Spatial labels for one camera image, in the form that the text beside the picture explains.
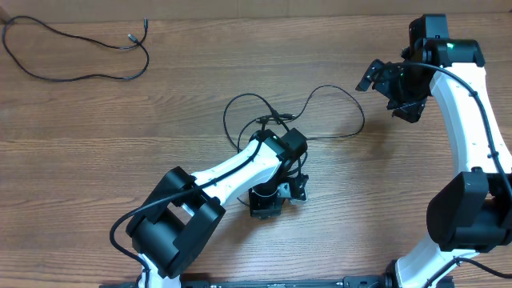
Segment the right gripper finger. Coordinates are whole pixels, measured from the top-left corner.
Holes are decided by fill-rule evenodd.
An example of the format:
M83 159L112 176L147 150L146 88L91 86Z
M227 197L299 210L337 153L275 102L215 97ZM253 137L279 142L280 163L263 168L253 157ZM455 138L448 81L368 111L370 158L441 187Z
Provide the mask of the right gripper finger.
M422 112L425 109L426 100L423 99L418 102L406 103L392 112L393 117L398 117L409 123L416 123L422 116Z
M356 91L367 91L370 85L374 82L373 76L374 74L382 67L384 67L385 63L379 59L375 59L366 69L366 72L362 76L361 81L356 85Z

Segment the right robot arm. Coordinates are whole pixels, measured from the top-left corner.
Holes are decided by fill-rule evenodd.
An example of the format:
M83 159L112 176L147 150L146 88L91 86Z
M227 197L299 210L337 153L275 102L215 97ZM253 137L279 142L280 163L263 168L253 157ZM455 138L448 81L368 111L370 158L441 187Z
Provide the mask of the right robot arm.
M443 14L413 20L409 41L400 62L373 61L357 90L376 90L393 116L410 123L434 98L454 177L427 207L426 236L388 265L382 286L451 287L455 267L511 242L511 154L490 104L478 42L453 39Z

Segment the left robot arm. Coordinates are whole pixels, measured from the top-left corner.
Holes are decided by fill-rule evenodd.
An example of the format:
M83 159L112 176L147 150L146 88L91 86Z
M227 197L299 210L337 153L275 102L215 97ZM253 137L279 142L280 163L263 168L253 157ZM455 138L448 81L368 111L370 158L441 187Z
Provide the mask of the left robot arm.
M139 287L178 287L179 277L200 255L226 213L249 195L250 216L277 217L284 201L305 202L308 176L300 172L306 136L296 129L277 136L253 134L247 147L208 170L168 171L126 227L142 260Z

